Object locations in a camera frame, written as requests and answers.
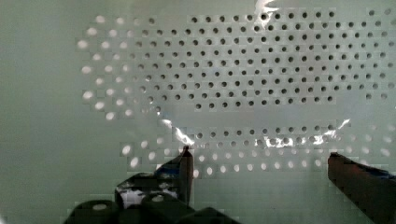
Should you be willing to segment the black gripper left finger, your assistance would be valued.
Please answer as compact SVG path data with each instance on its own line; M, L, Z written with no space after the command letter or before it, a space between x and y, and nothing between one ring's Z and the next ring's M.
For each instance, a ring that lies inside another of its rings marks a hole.
M193 156L185 145L172 160L162 164L153 173L138 173L115 187L115 202L123 209L139 205L150 194L168 194L183 203L189 203L193 180Z

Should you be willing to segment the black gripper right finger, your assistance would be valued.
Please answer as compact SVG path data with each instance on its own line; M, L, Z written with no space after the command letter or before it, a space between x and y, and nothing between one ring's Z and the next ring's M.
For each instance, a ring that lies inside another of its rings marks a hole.
M395 175L332 152L328 178L374 224L395 224Z

